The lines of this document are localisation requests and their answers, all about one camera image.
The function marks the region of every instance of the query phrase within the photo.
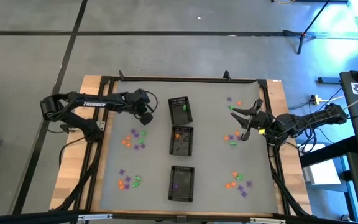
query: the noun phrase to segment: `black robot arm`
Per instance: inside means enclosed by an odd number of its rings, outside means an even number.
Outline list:
[[[289,136],[297,137],[305,129],[318,128],[324,124],[343,124],[347,119],[344,110],[334,103],[326,105],[324,110],[305,116],[281,114],[276,118],[272,114],[260,110],[262,103],[263,101],[258,99],[250,109],[233,109],[239,114],[250,116],[249,119],[244,119],[235,113],[231,113],[241,124],[241,128],[246,130],[241,135],[242,141],[249,139],[250,130],[253,128],[260,130],[270,144],[281,146]]]
[[[151,115],[155,108],[149,106],[150,99],[147,92],[138,89],[133,93],[113,93],[106,96],[87,95],[76,92],[56,94],[41,100],[41,111],[46,121],[63,121],[83,131],[87,142],[99,142],[102,132],[93,119],[84,119],[71,112],[78,106],[100,107],[118,113],[128,112],[133,114],[144,125],[151,122]]]

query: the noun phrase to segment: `gray floor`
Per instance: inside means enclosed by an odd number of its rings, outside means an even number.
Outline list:
[[[0,30],[72,30],[80,4],[80,0],[0,0]],[[269,0],[89,0],[80,30],[302,31],[321,6],[305,2],[279,5]],[[358,32],[345,4],[331,4],[311,30]],[[4,139],[0,146],[0,215],[9,212],[41,121],[39,101],[51,92],[67,43],[68,37],[0,37],[0,137]],[[229,70],[234,78],[283,80],[291,106],[311,94],[328,99],[338,90],[335,85],[316,84],[317,77],[358,70],[358,40],[307,41],[301,55],[295,53],[297,45],[294,37],[78,37],[61,92],[78,91],[83,75],[117,75],[119,69],[125,75],[186,77],[221,77]],[[306,114],[308,109],[293,113]],[[57,130],[58,125],[50,129]],[[323,129],[332,141],[352,135],[349,123]],[[24,212],[48,209],[58,151],[64,143],[64,134],[47,135]],[[336,214],[346,212],[333,203],[320,203],[338,198],[326,192],[311,198],[319,217],[335,219]]]

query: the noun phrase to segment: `small plastic toy piece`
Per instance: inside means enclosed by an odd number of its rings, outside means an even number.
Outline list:
[[[140,185],[139,181],[134,182],[134,184],[132,184],[132,187],[138,187]]]

